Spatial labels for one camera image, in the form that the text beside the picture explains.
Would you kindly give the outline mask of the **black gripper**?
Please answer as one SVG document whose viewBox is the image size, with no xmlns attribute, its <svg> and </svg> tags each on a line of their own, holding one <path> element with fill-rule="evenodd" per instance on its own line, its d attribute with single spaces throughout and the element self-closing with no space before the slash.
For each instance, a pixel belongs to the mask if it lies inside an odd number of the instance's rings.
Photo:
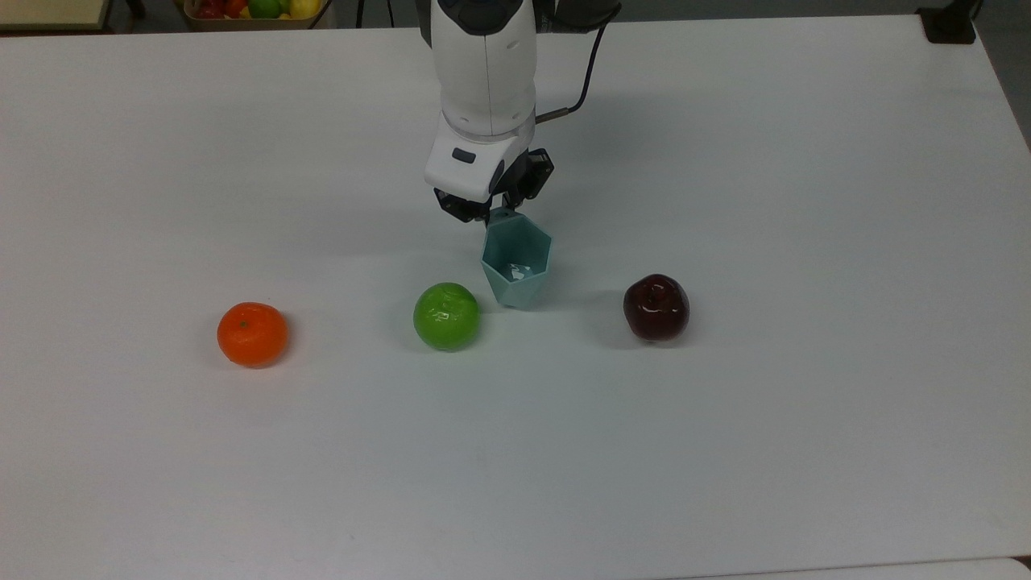
<svg viewBox="0 0 1031 580">
<path fill-rule="evenodd" d="M 500 162 L 487 184 L 487 200 L 467 201 L 435 187 L 434 194 L 443 212 L 459 221 L 478 221 L 489 226 L 494 218 L 516 214 L 525 202 L 537 198 L 552 175 L 555 165 L 544 148 L 520 153 L 513 165 Z"/>
</svg>

